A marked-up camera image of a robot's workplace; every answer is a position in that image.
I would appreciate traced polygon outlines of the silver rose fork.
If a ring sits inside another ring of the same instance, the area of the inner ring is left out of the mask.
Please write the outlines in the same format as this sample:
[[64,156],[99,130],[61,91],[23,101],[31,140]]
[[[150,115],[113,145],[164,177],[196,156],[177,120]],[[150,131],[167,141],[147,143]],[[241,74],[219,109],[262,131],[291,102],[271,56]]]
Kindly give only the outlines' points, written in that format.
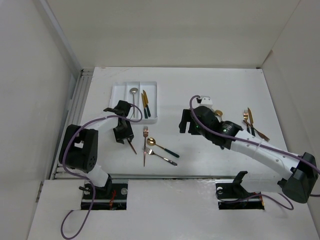
[[151,155],[151,156],[157,156],[157,157],[163,159],[164,161],[168,162],[169,164],[171,164],[171,165],[173,165],[173,166],[176,166],[176,167],[178,166],[178,164],[177,164],[176,162],[174,162],[174,161],[172,161],[172,160],[170,160],[170,159],[168,159],[168,158],[165,158],[165,157],[162,157],[162,156],[156,154],[152,149],[150,149],[150,148],[148,148],[148,147],[143,147],[142,149],[143,149],[147,154],[149,154],[149,155]]

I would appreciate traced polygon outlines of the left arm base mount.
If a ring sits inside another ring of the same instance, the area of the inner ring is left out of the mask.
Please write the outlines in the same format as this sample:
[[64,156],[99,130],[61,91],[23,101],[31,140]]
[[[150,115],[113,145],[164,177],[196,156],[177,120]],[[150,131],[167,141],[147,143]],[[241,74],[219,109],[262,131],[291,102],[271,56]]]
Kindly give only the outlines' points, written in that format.
[[[83,192],[80,209],[88,210],[93,199],[93,187],[86,183],[84,186],[80,186],[79,189]],[[113,183],[110,189],[96,187],[95,191],[92,210],[117,211],[127,209],[127,183]]]

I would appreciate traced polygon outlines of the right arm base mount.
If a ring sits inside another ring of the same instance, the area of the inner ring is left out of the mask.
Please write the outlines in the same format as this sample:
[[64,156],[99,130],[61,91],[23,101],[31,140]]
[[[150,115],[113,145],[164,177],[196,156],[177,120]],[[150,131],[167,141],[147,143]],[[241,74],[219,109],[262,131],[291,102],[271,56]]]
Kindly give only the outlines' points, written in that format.
[[255,192],[248,192],[241,183],[247,171],[240,171],[233,180],[218,181],[215,196],[219,210],[264,210],[263,199]]

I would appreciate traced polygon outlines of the silver spoon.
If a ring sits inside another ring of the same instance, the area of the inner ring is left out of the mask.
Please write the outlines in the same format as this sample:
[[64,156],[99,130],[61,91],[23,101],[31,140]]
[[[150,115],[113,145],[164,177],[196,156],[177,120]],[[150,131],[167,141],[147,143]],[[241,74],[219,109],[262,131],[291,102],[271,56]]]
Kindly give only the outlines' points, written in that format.
[[[135,98],[135,94],[138,92],[138,88],[137,87],[132,87],[130,90],[129,90],[130,94],[132,95],[132,104],[135,106],[136,105],[136,98]],[[136,112],[136,108],[133,107],[133,113],[132,113],[132,116],[134,118],[136,118],[138,116],[138,113]]]

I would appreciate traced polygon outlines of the white cutlery tray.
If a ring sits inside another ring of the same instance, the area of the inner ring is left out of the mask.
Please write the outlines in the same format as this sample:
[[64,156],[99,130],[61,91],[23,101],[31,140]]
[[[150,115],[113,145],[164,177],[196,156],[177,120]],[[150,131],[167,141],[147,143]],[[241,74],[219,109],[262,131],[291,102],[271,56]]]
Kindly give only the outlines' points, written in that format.
[[138,124],[150,125],[158,121],[158,84],[156,81],[116,82],[112,86],[109,107],[119,101],[135,104],[142,111]]

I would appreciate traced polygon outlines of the rose gold knife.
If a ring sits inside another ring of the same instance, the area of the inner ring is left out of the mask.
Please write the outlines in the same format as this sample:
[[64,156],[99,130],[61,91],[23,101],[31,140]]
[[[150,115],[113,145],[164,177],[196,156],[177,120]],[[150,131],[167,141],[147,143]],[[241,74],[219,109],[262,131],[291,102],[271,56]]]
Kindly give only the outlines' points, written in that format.
[[134,148],[134,146],[133,146],[132,142],[130,141],[130,139],[127,139],[127,141],[128,141],[128,143],[129,143],[131,149],[133,150],[133,152],[137,155],[137,151],[136,151],[136,149]]

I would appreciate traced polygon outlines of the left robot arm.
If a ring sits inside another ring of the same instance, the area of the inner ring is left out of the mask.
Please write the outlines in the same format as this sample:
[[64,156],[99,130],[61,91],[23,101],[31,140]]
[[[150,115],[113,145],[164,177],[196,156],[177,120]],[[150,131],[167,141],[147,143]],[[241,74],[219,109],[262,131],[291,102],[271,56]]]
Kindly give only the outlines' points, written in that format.
[[99,135],[112,131],[115,141],[124,144],[134,138],[129,118],[136,106],[120,100],[114,108],[107,107],[95,119],[80,125],[67,127],[59,154],[59,163],[76,177],[91,181],[89,194],[107,198],[112,192],[112,178],[97,164]]

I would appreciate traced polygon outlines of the rose gold fork long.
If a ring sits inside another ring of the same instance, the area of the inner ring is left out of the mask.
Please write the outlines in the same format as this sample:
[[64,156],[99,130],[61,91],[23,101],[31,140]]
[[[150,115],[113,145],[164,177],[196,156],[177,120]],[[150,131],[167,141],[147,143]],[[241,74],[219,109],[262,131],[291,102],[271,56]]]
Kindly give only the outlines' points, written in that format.
[[148,126],[143,127],[143,137],[144,137],[144,145],[143,145],[143,167],[146,166],[146,145],[147,145],[147,138],[149,136],[149,128]]

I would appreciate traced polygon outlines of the rose gold fork right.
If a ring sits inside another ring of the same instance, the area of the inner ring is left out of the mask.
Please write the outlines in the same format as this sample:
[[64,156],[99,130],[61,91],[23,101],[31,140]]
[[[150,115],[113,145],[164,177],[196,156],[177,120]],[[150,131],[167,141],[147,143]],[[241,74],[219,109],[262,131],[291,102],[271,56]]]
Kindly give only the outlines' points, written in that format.
[[247,130],[247,132],[250,133],[250,127],[249,127],[249,125],[248,125],[248,119],[249,119],[249,113],[248,113],[248,110],[245,109],[245,110],[243,111],[243,121],[244,121],[244,123],[246,124],[246,130]]

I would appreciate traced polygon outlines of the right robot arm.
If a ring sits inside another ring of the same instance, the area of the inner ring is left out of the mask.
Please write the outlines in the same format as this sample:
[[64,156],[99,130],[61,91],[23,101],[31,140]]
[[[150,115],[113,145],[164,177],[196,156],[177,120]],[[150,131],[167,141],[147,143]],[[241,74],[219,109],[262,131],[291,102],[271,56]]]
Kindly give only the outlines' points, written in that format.
[[197,101],[198,107],[192,107],[190,101],[190,107],[182,111],[180,133],[201,135],[222,150],[243,154],[276,173],[271,179],[263,179],[244,170],[233,180],[220,180],[216,183],[218,200],[233,204],[260,196],[262,192],[273,192],[288,201],[305,204],[314,196],[312,191],[320,170],[312,154],[298,155],[281,150],[232,121],[218,120],[209,96],[194,95],[192,99]]

